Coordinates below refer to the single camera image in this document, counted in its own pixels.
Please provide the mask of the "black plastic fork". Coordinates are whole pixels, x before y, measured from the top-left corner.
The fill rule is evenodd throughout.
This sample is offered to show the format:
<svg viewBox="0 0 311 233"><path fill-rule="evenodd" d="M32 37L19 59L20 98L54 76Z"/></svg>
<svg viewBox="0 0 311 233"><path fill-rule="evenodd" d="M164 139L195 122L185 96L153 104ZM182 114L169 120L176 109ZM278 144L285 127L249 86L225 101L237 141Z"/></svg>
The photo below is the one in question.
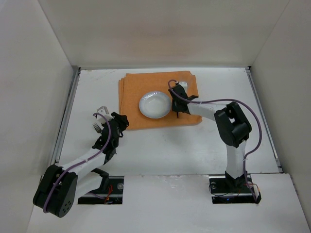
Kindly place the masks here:
<svg viewBox="0 0 311 233"><path fill-rule="evenodd" d="M101 129L101 127L97 123L94 123L92 126L93 126L93 128L95 129L95 131L97 133L101 134L102 129Z"/></svg>

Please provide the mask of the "white paper plate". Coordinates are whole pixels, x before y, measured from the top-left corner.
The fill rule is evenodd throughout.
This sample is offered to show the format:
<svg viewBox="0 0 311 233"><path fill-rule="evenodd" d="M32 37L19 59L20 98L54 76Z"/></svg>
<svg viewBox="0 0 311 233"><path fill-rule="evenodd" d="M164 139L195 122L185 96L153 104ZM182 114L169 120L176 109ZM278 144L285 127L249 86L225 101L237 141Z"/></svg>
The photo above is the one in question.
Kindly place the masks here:
<svg viewBox="0 0 311 233"><path fill-rule="evenodd" d="M172 101L167 94L152 91L141 97L138 107L145 117L159 119L165 117L171 111Z"/></svg>

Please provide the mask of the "orange cloth napkin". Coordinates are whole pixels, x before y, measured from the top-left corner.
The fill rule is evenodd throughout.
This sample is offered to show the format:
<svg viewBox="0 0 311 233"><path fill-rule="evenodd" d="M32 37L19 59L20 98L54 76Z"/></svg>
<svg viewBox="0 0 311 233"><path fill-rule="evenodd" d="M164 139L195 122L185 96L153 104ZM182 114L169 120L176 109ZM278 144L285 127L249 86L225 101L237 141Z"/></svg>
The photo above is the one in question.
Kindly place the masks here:
<svg viewBox="0 0 311 233"><path fill-rule="evenodd" d="M119 80L119 114L127 116L129 121L127 129L141 130L197 125L201 123L202 118L197 115L180 113L179 118L177 118L177 114L170 111L163 118L151 119L145 117L139 110L138 104L144 94L152 91L160 91L169 95L168 81L172 79L178 81L178 77L182 74L191 74L191 72L127 73L124 78L121 78ZM187 95L199 95L196 79L192 84L188 85Z"/></svg>

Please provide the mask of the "clear plastic cup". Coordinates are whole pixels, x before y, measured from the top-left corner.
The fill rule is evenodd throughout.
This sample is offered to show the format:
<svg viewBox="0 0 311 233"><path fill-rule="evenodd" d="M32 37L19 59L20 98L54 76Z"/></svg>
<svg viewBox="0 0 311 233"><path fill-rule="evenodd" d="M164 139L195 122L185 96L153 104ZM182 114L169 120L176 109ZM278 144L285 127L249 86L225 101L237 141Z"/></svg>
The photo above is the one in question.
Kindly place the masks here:
<svg viewBox="0 0 311 233"><path fill-rule="evenodd" d="M186 82L188 85L192 84L195 77L192 74L182 74L178 77L179 82Z"/></svg>

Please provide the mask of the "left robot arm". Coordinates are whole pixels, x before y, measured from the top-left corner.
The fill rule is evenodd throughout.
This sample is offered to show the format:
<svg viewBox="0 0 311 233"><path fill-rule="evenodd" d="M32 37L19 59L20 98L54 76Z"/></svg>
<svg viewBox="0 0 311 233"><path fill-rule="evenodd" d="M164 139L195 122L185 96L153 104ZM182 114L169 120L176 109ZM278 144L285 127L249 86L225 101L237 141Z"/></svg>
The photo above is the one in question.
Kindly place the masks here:
<svg viewBox="0 0 311 233"><path fill-rule="evenodd" d="M65 165L51 165L46 169L33 197L33 205L44 213L62 218L85 194L112 204L113 184L109 181L109 174L100 166L116 154L119 139L123 137L129 121L126 115L116 112L102 116L102 120L98 127L100 136L85 155Z"/></svg>

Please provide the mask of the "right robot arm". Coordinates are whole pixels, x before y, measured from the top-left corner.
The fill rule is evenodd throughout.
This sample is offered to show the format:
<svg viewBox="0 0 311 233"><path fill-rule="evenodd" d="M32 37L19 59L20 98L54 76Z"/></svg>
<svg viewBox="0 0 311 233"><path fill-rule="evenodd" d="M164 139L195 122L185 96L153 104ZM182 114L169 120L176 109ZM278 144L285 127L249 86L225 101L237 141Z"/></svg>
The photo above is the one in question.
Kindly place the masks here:
<svg viewBox="0 0 311 233"><path fill-rule="evenodd" d="M194 101L197 96L189 97L180 83L170 88L169 93L172 97L172 111L201 116L216 123L219 136L226 145L227 185L238 187L244 184L243 160L252 127L240 106L234 101L229 104Z"/></svg>

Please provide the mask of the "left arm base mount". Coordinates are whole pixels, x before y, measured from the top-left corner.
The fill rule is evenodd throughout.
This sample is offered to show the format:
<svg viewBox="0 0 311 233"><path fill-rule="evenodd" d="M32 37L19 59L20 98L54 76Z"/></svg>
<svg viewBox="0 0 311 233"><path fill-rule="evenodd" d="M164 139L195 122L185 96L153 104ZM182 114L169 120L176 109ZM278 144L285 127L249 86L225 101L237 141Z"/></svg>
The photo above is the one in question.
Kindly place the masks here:
<svg viewBox="0 0 311 233"><path fill-rule="evenodd" d="M107 172L96 168L90 173L101 177L101 184L77 200L79 205L121 205L123 201L123 176L110 176Z"/></svg>

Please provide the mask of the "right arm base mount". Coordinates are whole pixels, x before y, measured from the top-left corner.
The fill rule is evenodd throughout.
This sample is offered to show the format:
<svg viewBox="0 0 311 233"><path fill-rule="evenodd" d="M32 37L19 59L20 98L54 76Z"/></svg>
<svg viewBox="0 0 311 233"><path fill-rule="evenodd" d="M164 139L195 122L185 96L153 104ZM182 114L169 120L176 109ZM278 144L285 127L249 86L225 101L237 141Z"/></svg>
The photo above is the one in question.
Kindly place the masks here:
<svg viewBox="0 0 311 233"><path fill-rule="evenodd" d="M229 185L229 180L223 176L209 176L208 189L213 204L259 204L261 192L257 184L253 183L250 175L237 187Z"/></svg>

